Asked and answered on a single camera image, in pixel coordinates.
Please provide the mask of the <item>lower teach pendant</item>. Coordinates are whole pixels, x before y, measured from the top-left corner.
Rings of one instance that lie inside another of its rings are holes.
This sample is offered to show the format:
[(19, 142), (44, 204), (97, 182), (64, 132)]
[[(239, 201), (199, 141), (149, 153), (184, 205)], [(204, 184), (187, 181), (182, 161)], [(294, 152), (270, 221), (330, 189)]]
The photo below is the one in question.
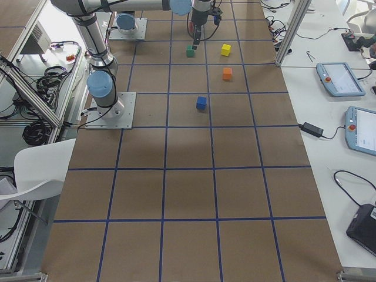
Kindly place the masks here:
[(375, 111), (350, 106), (345, 113), (345, 141), (350, 149), (375, 156)]

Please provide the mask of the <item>black laptop case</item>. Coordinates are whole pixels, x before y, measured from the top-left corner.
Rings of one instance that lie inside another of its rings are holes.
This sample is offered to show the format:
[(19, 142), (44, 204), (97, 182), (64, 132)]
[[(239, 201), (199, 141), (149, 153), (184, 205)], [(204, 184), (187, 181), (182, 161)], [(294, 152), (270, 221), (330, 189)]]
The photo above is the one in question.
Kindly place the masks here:
[(375, 256), (375, 206), (364, 204), (359, 207), (346, 235)]

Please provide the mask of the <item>brown paper table mat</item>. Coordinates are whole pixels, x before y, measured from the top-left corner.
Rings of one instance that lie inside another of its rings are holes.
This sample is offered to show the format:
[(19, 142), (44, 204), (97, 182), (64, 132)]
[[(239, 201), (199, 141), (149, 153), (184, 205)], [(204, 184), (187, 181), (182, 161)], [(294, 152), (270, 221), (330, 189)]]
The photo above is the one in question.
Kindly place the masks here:
[(79, 131), (42, 263), (49, 281), (336, 281), (263, 9), (221, 8), (193, 58), (186, 20), (170, 12), (141, 12), (144, 42), (110, 44), (118, 88), (137, 94), (133, 128)]

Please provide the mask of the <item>orange wooden block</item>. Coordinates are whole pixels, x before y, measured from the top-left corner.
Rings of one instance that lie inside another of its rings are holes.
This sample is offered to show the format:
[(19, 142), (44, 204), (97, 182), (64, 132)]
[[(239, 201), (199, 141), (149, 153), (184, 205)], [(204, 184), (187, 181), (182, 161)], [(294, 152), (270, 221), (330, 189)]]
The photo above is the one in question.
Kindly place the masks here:
[(226, 81), (231, 81), (233, 77), (233, 70), (232, 68), (223, 68), (222, 71), (222, 79)]

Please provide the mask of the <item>upper teach pendant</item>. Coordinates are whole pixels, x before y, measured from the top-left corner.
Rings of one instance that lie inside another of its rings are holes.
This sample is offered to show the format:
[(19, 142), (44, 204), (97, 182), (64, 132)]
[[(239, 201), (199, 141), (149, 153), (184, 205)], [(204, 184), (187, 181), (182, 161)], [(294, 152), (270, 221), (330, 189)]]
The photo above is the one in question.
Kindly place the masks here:
[(316, 72), (324, 89), (333, 97), (360, 97), (365, 90), (345, 62), (316, 64)]

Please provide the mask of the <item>white chair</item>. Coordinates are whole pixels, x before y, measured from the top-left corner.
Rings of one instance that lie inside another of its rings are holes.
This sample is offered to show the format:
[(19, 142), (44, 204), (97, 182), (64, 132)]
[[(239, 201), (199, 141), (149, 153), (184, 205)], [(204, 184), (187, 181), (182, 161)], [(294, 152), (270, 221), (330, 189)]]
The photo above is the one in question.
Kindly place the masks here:
[(17, 192), (2, 194), (1, 200), (43, 200), (61, 194), (75, 139), (18, 152), (14, 159)]

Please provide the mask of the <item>aluminium frame post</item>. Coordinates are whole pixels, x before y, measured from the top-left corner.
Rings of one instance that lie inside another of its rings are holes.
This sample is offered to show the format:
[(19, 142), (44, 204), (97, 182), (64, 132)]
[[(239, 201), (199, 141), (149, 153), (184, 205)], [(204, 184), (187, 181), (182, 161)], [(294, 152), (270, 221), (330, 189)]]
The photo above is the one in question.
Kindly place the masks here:
[(300, 27), (300, 24), (302, 23), (307, 13), (307, 10), (310, 4), (311, 4), (311, 0), (295, 1), (293, 10), (287, 22), (287, 31), (286, 31), (285, 37), (282, 40), (282, 43), (276, 55), (276, 61), (275, 61), (276, 66), (282, 65), (283, 60), (286, 57), (288, 50), (290, 49), (293, 39)]

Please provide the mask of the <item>yellow wooden block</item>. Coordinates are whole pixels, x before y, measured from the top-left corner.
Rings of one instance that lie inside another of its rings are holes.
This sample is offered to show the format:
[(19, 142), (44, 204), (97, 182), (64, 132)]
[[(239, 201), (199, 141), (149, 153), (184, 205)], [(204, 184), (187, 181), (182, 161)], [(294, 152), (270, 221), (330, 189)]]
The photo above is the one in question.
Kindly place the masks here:
[(220, 52), (221, 56), (228, 57), (230, 53), (231, 53), (231, 45), (224, 43), (221, 46), (221, 52)]

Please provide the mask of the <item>blue wooden block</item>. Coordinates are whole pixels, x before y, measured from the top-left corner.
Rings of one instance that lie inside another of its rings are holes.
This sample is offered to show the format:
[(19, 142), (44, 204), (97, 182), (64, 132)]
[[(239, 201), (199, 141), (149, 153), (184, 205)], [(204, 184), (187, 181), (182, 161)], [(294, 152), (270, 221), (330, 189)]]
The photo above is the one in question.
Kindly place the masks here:
[(205, 110), (207, 106), (207, 98), (204, 96), (198, 96), (196, 100), (196, 109)]

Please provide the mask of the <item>green wooden block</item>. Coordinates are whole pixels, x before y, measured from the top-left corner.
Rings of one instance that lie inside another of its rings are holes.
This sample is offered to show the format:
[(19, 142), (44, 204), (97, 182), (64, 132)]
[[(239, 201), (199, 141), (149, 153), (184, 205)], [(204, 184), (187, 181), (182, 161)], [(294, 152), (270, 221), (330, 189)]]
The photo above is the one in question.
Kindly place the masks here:
[(192, 45), (188, 45), (186, 47), (186, 57), (187, 58), (193, 58), (195, 55), (195, 49), (193, 48)]

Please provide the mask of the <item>black power adapter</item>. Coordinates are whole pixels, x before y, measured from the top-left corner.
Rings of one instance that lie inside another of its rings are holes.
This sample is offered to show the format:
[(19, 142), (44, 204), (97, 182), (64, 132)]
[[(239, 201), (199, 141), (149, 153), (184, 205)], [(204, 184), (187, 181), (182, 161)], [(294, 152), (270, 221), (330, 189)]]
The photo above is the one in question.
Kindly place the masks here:
[(323, 135), (323, 129), (317, 126), (312, 125), (311, 123), (304, 122), (303, 124), (299, 123), (298, 127), (303, 132), (306, 132), (315, 137), (321, 137)]

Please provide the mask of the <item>teach pendant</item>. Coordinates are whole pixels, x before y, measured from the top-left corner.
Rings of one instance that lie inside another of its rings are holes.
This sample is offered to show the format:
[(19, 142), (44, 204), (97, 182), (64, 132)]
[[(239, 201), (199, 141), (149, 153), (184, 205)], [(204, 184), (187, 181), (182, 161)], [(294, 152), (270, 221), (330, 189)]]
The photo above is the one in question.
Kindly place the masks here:
[(365, 90), (345, 62), (316, 64), (316, 72), (324, 89), (333, 97), (360, 97)]
[(345, 113), (345, 141), (350, 149), (375, 156), (375, 111), (350, 106)]

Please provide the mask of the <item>grey control box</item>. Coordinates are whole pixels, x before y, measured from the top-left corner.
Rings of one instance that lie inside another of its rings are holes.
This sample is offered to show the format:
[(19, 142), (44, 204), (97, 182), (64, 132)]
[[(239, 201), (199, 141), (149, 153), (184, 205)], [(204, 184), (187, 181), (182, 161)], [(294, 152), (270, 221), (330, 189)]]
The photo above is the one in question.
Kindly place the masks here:
[(37, 21), (33, 26), (31, 34), (24, 44), (21, 55), (38, 55), (43, 63), (46, 62), (44, 54), (50, 48), (52, 41), (42, 24)]

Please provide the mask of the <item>red wooden block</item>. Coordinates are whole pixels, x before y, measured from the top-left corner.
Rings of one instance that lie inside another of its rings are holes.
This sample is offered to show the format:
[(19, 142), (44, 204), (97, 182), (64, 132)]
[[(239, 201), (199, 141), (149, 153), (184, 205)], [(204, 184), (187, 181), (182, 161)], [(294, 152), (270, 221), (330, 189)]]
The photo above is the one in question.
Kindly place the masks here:
[(190, 33), (193, 33), (193, 30), (194, 30), (194, 24), (192, 21), (189, 21), (189, 31)]

